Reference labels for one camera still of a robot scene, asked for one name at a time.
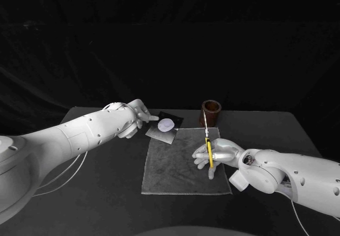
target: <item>gray towel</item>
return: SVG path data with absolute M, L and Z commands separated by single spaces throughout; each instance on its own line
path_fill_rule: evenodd
M 225 167 L 217 167 L 215 178 L 208 176 L 209 164 L 202 170 L 192 154 L 206 143 L 204 128 L 179 129 L 173 144 L 150 140 L 142 194 L 224 195 L 232 193 Z M 209 128 L 211 140 L 219 138 L 218 128 Z

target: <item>wire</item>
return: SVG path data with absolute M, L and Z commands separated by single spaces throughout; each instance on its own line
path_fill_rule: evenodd
M 44 186 L 41 186 L 38 189 L 44 188 L 45 186 L 48 186 L 52 182 L 55 182 L 58 180 L 58 178 L 64 175 L 64 173 L 70 170 L 70 168 L 72 167 L 72 165 L 75 164 L 78 158 L 80 158 L 81 154 L 78 155 L 75 161 L 72 162 L 72 164 L 70 165 L 70 167 L 67 168 L 67 170 L 61 173 L 61 175 L 51 181 L 48 182 Z
M 83 163 L 81 163 L 81 165 L 80 165 L 80 167 L 78 167 L 78 169 L 77 169 L 77 172 L 78 172 L 78 170 L 80 170 L 80 168 L 83 167 L 83 164 L 84 164 L 84 161 L 85 161 L 85 158 L 87 158 L 87 153 L 85 153 L 85 156 L 84 156 L 84 160 L 83 160 Z M 47 192 L 47 193 L 52 193 L 55 190 L 58 190 L 68 182 L 70 182 L 70 180 L 74 178 L 74 176 L 75 176 L 75 174 L 77 174 L 77 172 L 74 173 L 74 175 L 71 176 L 71 178 L 68 179 L 68 181 L 58 187 L 58 188 L 55 188 L 54 190 L 51 190 L 49 192 Z
M 297 220 L 299 220 L 299 222 L 300 222 L 299 213 L 297 213 L 297 211 L 296 211 L 296 207 L 294 207 L 294 202 L 293 202 L 293 209 L 294 209 L 294 212 L 296 212 Z

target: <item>table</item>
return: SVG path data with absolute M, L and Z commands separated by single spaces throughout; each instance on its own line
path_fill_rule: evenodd
M 62 123 L 101 108 L 74 107 Z M 182 128 L 199 127 L 198 110 L 150 109 L 185 118 Z M 132 139 L 114 138 L 88 152 L 84 166 L 70 183 L 55 192 L 34 197 L 23 210 L 0 225 L 0 235 L 25 236 L 133 236 L 170 226 L 209 226 L 254 235 L 303 235 L 290 199 L 266 194 L 251 186 L 232 195 L 142 195 L 150 124 Z M 218 119 L 221 137 L 244 149 L 274 149 L 322 157 L 312 139 L 291 113 L 222 111 Z M 70 160 L 48 175 L 49 181 L 67 168 Z M 78 165 L 58 179 L 58 187 Z M 225 166 L 228 177 L 237 171 Z M 312 235 L 339 235 L 339 221 L 296 205 L 300 220 Z

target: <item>cup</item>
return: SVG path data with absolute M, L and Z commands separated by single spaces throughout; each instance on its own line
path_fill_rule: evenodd
M 201 109 L 201 119 L 199 119 L 202 127 L 205 127 L 205 115 L 204 115 L 204 112 L 206 113 L 208 127 L 215 127 L 221 109 L 222 109 L 222 106 L 221 106 L 221 103 L 218 101 L 206 100 L 204 102 L 202 109 Z

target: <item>black backdrop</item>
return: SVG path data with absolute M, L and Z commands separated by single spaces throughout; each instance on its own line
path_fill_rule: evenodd
M 335 1 L 8 1 L 0 4 L 0 134 L 74 106 L 289 111 L 329 159 L 339 131 Z

